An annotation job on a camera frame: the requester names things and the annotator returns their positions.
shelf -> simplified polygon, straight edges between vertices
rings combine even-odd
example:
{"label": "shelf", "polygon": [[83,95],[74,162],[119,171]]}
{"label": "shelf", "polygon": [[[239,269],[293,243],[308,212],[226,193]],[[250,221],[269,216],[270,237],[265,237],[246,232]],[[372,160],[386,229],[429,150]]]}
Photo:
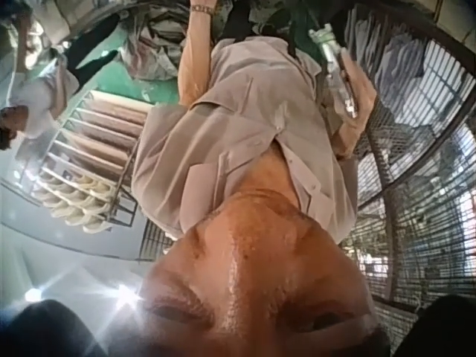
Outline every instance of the shelf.
{"label": "shelf", "polygon": [[71,144],[84,152],[88,152],[93,156],[103,158],[122,167],[126,165],[128,155],[122,150],[68,129],[62,129],[61,134],[63,134]]}
{"label": "shelf", "polygon": [[[89,190],[81,188],[81,186],[79,186],[79,184],[77,184],[76,182],[72,182],[72,181],[67,180],[66,178],[62,177],[60,174],[55,173],[53,170],[50,170],[47,167],[42,167],[42,171],[44,173],[47,173],[48,175],[53,176],[54,178],[60,180],[63,184],[67,184],[68,186],[71,186],[71,187],[75,188],[76,190],[78,190],[78,191],[80,191],[80,192],[82,192],[82,193],[84,193],[88,196],[91,196],[90,193],[89,193]],[[103,201],[103,202],[107,202],[107,203],[110,203],[110,201],[111,201],[109,199],[103,199],[103,198],[99,198],[99,197],[96,197],[96,196],[94,196],[94,197],[96,199],[98,199],[99,201]]]}
{"label": "shelf", "polygon": [[132,136],[133,138],[138,138],[142,133],[142,125],[136,123],[117,119],[110,115],[93,112],[84,108],[76,108],[74,112],[80,116],[81,120],[112,130],[113,132],[119,132]]}
{"label": "shelf", "polygon": [[136,112],[144,113],[145,115],[149,110],[154,106],[150,103],[142,102],[140,100],[130,99],[126,97],[121,97],[116,94],[104,93],[103,91],[90,91],[89,94],[95,100],[103,100],[105,102],[111,103],[113,106],[125,107]]}
{"label": "shelf", "polygon": [[65,160],[64,158],[60,158],[58,155],[48,153],[48,157],[51,158],[53,161],[55,161],[57,164],[62,164],[65,167],[67,167],[69,171],[72,173],[76,173],[77,175],[82,175],[82,176],[88,176],[92,178],[95,181],[102,181],[110,186],[115,187],[116,183],[112,180],[109,180],[108,178],[102,177],[101,175],[98,175],[96,173],[93,173],[84,167],[77,166],[75,163],[70,162],[68,160]]}
{"label": "shelf", "polygon": [[76,158],[79,161],[86,162],[87,164],[96,167],[99,170],[104,170],[109,173],[114,173],[116,176],[120,176],[123,172],[123,167],[116,165],[112,162],[106,161],[102,158],[93,156],[87,152],[84,152],[80,149],[72,147],[66,143],[56,140],[54,142],[63,152],[68,155],[70,158]]}
{"label": "shelf", "polygon": [[88,138],[101,141],[112,147],[117,147],[118,149],[131,150],[137,141],[137,139],[133,138],[132,136],[121,134],[119,132],[103,128],[102,126],[86,123],[82,120],[69,118],[68,122],[71,123],[75,129],[78,129],[78,132],[87,136]]}
{"label": "shelf", "polygon": [[123,106],[117,106],[103,100],[84,98],[82,105],[84,109],[91,110],[92,112],[110,115],[141,126],[144,125],[147,117],[147,115],[142,112],[136,112],[135,110]]}

shoe rack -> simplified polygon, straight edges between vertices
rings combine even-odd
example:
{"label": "shoe rack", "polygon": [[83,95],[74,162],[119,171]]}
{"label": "shoe rack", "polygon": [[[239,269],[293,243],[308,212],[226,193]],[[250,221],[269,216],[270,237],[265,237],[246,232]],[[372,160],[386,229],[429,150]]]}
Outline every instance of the shoe rack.
{"label": "shoe rack", "polygon": [[88,234],[131,226],[132,168],[148,103],[90,91],[53,137],[32,197]]}

green floor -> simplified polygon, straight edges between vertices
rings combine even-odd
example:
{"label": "green floor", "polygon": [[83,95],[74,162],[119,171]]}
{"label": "green floor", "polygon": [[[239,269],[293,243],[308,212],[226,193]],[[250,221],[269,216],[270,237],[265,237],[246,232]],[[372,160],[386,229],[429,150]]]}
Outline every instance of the green floor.
{"label": "green floor", "polygon": [[[104,51],[119,48],[126,38],[126,33],[118,28],[105,42],[97,46],[86,58],[86,62],[98,58]],[[124,66],[119,62],[107,65],[84,88],[83,93],[97,89],[107,93],[141,100],[149,103],[176,103],[179,100],[176,80],[144,82],[132,80]],[[70,109],[76,106],[72,100]]]}

man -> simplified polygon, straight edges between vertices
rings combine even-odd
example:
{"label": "man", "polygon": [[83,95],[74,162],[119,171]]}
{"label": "man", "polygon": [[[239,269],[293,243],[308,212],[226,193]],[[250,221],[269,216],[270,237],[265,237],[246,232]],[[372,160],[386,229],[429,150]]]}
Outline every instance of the man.
{"label": "man", "polygon": [[30,14],[19,16],[16,21],[19,38],[16,66],[7,95],[7,107],[0,111],[1,150],[10,148],[18,132],[33,139],[55,127],[68,100],[117,56],[117,51],[110,51],[105,57],[78,68],[86,56],[112,33],[119,20],[117,14],[103,20],[93,30],[73,41],[64,57],[53,61],[37,78],[28,81],[25,57]]}
{"label": "man", "polygon": [[135,162],[144,213],[181,237],[144,281],[143,345],[321,356],[377,336],[385,349],[365,279],[338,247],[356,220],[352,153],[376,91],[343,53],[358,117],[337,115],[319,65],[253,36],[245,1],[211,52],[215,5],[192,0],[180,105],[152,109]]}

white shoe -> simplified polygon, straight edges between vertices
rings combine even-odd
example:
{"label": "white shoe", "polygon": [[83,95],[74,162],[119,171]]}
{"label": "white shoe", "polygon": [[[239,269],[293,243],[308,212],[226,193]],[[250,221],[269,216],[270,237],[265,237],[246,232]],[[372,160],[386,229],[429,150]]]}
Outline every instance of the white shoe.
{"label": "white shoe", "polygon": [[84,192],[74,191],[72,194],[65,196],[65,200],[68,201],[70,205],[77,206],[84,202],[88,197]]}
{"label": "white shoe", "polygon": [[66,217],[65,222],[67,225],[84,225],[91,220],[91,216],[85,215],[80,208],[75,208],[74,211]]}
{"label": "white shoe", "polygon": [[60,184],[61,180],[50,175],[49,173],[42,172],[38,175],[38,180],[45,184]]}
{"label": "white shoe", "polygon": [[84,190],[88,190],[97,185],[97,182],[93,180],[92,178],[90,178],[89,176],[81,176],[81,177],[75,178],[73,182],[77,184],[79,187],[83,188]]}
{"label": "white shoe", "polygon": [[39,201],[46,201],[47,199],[52,199],[56,197],[53,193],[45,190],[44,188],[35,190],[31,194],[35,199],[38,199]]}
{"label": "white shoe", "polygon": [[83,231],[88,234],[96,234],[105,231],[106,229],[109,229],[111,227],[111,223],[106,222],[97,217],[93,217],[90,222],[84,224]]}
{"label": "white shoe", "polygon": [[105,203],[95,199],[93,202],[91,202],[91,204],[83,206],[83,212],[84,214],[89,215],[102,214],[108,212],[110,208],[111,205],[109,203]]}
{"label": "white shoe", "polygon": [[103,182],[98,182],[95,187],[89,190],[89,193],[99,199],[109,199],[114,195],[114,188]]}
{"label": "white shoe", "polygon": [[47,182],[46,186],[48,186],[49,189],[54,190],[54,191],[62,191],[62,190],[67,190],[67,184],[64,182],[59,181],[59,183],[55,182]]}
{"label": "white shoe", "polygon": [[51,216],[53,218],[67,217],[73,212],[75,212],[75,210],[76,208],[74,206],[54,208],[53,210],[51,210]]}
{"label": "white shoe", "polygon": [[93,202],[96,201],[96,198],[93,196],[87,196],[84,200],[82,201],[76,201],[75,205],[79,208],[87,207],[91,205]]}
{"label": "white shoe", "polygon": [[62,184],[54,189],[55,193],[58,193],[59,195],[68,198],[69,196],[73,196],[76,192],[77,189],[70,186],[69,184]]}
{"label": "white shoe", "polygon": [[43,201],[43,206],[46,208],[60,208],[68,206],[68,203],[62,200],[60,197],[54,197],[52,199],[47,199]]}

